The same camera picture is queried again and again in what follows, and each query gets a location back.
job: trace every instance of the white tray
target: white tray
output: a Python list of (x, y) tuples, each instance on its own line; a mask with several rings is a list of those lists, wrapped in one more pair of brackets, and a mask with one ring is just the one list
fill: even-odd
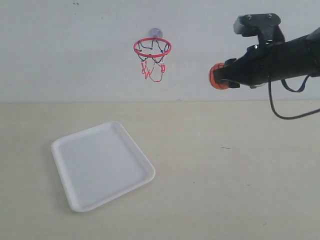
[(52, 153), (72, 210), (87, 212), (155, 177), (155, 168), (119, 122), (56, 140)]

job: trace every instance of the beige table surface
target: beige table surface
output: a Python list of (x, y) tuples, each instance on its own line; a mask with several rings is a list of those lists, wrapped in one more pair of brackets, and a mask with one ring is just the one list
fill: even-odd
[[(108, 121), (155, 178), (72, 212), (51, 143)], [(264, 101), (0, 104), (0, 240), (319, 240), (319, 122), (277, 119)]]

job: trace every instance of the basketball hoop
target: basketball hoop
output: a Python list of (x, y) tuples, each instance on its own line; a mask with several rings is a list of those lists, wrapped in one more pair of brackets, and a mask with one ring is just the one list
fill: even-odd
[[(133, 49), (141, 60), (141, 73), (144, 75), (144, 78), (147, 79), (149, 77), (155, 83), (160, 82), (166, 71), (165, 58), (171, 52), (171, 43), (154, 35), (153, 37), (147, 37), (137, 41), (133, 45)], [(156, 66), (160, 67), (161, 76), (159, 80), (152, 78), (152, 73)]]

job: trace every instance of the white wall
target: white wall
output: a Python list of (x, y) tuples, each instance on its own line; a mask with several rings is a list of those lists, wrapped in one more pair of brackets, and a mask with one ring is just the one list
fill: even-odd
[[(208, 71), (240, 57), (256, 38), (233, 33), (237, 16), (278, 14), (286, 39), (320, 26), (320, 1), (2, 0), (0, 102), (210, 101), (267, 99), (267, 87), (215, 90)], [(145, 80), (136, 40), (159, 27), (172, 42), (161, 83)], [(297, 87), (302, 79), (295, 79)], [(317, 99), (320, 83), (278, 99)]]

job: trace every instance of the red hoop rim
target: red hoop rim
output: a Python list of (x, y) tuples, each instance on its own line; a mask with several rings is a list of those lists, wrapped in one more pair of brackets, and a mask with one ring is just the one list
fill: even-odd
[[(169, 49), (168, 51), (165, 51), (164, 53), (161, 53), (161, 54), (155, 54), (155, 55), (152, 55), (152, 54), (145, 54), (145, 53), (141, 53), (138, 49), (136, 49), (136, 46), (139, 44), (139, 43), (142, 43), (142, 42), (145, 42), (145, 41), (150, 41), (150, 40), (157, 40), (157, 41), (161, 41), (161, 42), (164, 42), (166, 44), (169, 45)], [(136, 54), (142, 56), (142, 57), (145, 57), (145, 58), (160, 58), (160, 57), (163, 57), (163, 56), (166, 56), (168, 55), (170, 52), (171, 52), (171, 49), (172, 49), (172, 45), (169, 41), (163, 39), (163, 38), (159, 38), (159, 37), (147, 37), (147, 38), (143, 38), (143, 39), (140, 39), (139, 41), (137, 41), (134, 45), (133, 45), (133, 49), (135, 51)]]

